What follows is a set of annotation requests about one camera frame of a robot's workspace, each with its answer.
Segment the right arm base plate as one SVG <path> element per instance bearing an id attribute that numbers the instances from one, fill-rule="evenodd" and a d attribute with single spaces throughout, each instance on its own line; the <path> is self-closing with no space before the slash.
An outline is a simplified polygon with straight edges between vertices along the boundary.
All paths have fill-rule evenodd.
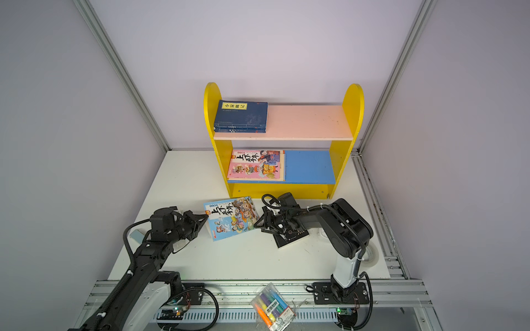
<path id="1" fill-rule="evenodd" d="M 371 303 L 371 291 L 364 282 L 343 289 L 338 284 L 314 282 L 305 286 L 316 305 L 364 305 Z"/>

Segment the cream book blue edge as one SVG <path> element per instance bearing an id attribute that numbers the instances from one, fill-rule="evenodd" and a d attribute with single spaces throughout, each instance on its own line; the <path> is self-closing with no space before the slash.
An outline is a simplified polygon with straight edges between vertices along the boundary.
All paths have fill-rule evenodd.
<path id="1" fill-rule="evenodd" d="M 280 169 L 280 179 L 281 181 L 285 181 L 285 174 L 286 174 L 286 153 L 284 150 L 280 151 L 280 163 L 279 163 L 279 169 Z"/>

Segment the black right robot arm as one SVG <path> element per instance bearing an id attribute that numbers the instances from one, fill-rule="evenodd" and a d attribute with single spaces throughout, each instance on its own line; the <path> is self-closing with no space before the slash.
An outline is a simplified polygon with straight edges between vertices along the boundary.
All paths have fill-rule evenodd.
<path id="1" fill-rule="evenodd" d="M 295 236 L 312 228 L 324 230 L 338 260 L 331 276 L 335 289 L 346 291 L 365 276 L 360 266 L 373 229 L 360 213 L 346 200 L 339 198 L 330 204 L 300 207 L 291 193 L 280 197 L 264 194 L 262 216 L 255 227 L 264 233 L 281 238 L 288 244 Z"/>

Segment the dark blue bottom book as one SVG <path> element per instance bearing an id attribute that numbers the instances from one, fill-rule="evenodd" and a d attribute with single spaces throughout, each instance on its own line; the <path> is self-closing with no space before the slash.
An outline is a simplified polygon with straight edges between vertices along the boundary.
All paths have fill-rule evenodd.
<path id="1" fill-rule="evenodd" d="M 218 103 L 215 128 L 266 128 L 267 102 L 225 101 Z"/>

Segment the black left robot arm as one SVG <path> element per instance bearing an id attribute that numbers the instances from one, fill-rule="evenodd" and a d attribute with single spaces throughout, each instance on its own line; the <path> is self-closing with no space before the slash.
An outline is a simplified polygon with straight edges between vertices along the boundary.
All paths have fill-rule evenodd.
<path id="1" fill-rule="evenodd" d="M 180 213 L 176 206 L 160 208 L 149 219 L 128 226 L 122 235 L 130 265 L 95 312 L 77 330 L 144 330 L 155 313 L 172 300 L 189 305 L 194 294 L 209 296 L 215 306 L 211 329 L 219 318 L 215 295 L 201 287 L 186 288 L 178 272 L 162 267 L 180 241 L 197 238 L 208 215 Z"/>

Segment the dark blue book yellow label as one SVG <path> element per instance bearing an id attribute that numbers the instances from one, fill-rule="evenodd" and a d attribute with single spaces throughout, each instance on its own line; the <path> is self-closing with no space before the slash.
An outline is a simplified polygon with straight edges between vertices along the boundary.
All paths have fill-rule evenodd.
<path id="1" fill-rule="evenodd" d="M 221 130 L 215 130 L 215 133 L 251 133 L 251 134 L 265 134 L 266 130 L 258 130 L 258 129 L 221 129 Z"/>

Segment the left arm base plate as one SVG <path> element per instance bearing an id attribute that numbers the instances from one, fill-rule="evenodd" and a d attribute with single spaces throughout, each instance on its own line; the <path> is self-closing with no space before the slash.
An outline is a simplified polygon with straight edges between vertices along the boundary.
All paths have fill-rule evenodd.
<path id="1" fill-rule="evenodd" d="M 207 297 L 204 292 L 204 283 L 184 283 L 182 291 L 171 297 L 166 306 L 201 306 L 203 299 Z"/>

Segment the light blue thin book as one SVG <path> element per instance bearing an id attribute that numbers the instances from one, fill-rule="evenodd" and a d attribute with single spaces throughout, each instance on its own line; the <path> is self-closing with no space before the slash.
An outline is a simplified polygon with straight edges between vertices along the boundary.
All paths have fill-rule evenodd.
<path id="1" fill-rule="evenodd" d="M 239 197 L 204 204 L 213 241 L 220 241 L 255 229 L 259 219 L 251 197 Z"/>

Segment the pink children's book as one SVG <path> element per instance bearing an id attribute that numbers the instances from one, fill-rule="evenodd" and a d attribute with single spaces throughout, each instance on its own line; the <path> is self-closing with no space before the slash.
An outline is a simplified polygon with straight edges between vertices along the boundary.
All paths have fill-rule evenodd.
<path id="1" fill-rule="evenodd" d="M 233 150 L 227 177 L 229 181 L 281 181 L 281 150 Z"/>

